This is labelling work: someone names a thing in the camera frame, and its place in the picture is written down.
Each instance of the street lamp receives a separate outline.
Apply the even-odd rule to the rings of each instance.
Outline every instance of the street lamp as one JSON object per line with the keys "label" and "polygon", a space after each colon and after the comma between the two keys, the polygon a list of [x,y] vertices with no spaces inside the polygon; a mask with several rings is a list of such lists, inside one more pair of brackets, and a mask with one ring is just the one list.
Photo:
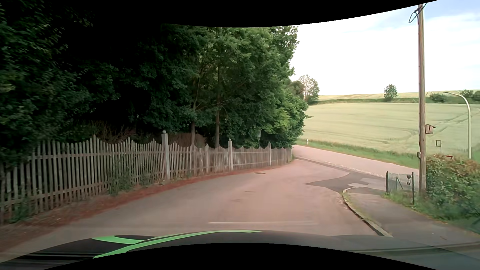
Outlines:
{"label": "street lamp", "polygon": [[464,100],[465,100],[465,103],[467,104],[467,109],[468,109],[468,158],[471,159],[472,158],[472,114],[470,112],[470,104],[468,103],[468,100],[462,96],[462,95],[459,95],[459,94],[455,94],[455,93],[450,93],[450,92],[445,92],[445,94],[451,94],[451,95],[454,95],[454,96],[459,96],[459,97],[462,97]]}

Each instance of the wooden picket fence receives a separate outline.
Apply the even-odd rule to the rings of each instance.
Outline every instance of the wooden picket fence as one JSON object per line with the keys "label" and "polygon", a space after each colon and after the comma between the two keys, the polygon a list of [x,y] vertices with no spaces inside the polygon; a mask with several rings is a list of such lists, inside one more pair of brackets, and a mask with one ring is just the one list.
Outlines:
{"label": "wooden picket fence", "polygon": [[0,162],[0,225],[127,186],[290,161],[291,148],[234,148],[231,141],[228,148],[181,147],[169,144],[167,134],[162,143],[148,144],[129,138],[108,144],[95,136],[75,144],[43,142],[18,167],[6,170]]}

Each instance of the black car hood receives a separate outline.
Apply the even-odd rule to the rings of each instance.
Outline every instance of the black car hood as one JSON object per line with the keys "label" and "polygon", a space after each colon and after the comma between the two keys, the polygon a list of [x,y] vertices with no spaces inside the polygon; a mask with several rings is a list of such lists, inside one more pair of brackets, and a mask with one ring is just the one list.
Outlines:
{"label": "black car hood", "polygon": [[89,238],[54,246],[0,263],[0,269],[48,269],[86,259],[111,255],[122,256],[122,253],[144,249],[185,245],[194,245],[190,247],[201,249],[206,246],[202,244],[219,243],[282,244],[284,248],[310,246],[388,258],[439,270],[480,269],[480,260],[443,248],[392,237],[376,235],[324,236],[257,230],[207,231],[163,236],[114,235]]}

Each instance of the wooden utility pole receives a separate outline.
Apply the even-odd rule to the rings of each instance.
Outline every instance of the wooden utility pole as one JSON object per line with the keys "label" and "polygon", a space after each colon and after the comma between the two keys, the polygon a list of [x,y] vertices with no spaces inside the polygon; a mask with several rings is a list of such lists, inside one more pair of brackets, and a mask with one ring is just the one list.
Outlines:
{"label": "wooden utility pole", "polygon": [[425,146],[425,62],[423,46],[423,4],[419,5],[418,27],[419,27],[419,192],[423,194],[427,178],[426,146]]}

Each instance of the dense foliage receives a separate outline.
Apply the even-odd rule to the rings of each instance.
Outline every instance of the dense foliage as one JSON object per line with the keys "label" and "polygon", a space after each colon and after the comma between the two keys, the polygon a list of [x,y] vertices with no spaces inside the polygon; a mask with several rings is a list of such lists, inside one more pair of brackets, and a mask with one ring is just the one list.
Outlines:
{"label": "dense foliage", "polygon": [[447,100],[447,97],[443,94],[431,94],[430,99],[434,102],[444,103]]}
{"label": "dense foliage", "polygon": [[435,155],[427,159],[426,193],[439,217],[480,216],[480,164]]}
{"label": "dense foliage", "polygon": [[472,99],[473,99],[474,101],[480,101],[480,91],[475,92],[475,93],[472,95]]}
{"label": "dense foliage", "polygon": [[9,164],[42,140],[93,134],[191,132],[236,147],[257,145],[259,131],[263,147],[302,134],[307,103],[288,80],[294,26],[172,25],[37,0],[1,8],[0,159]]}
{"label": "dense foliage", "polygon": [[384,99],[385,101],[392,101],[394,98],[398,97],[398,92],[396,87],[392,84],[389,84],[384,89]]}
{"label": "dense foliage", "polygon": [[471,98],[473,96],[473,90],[462,90],[460,94],[466,98]]}

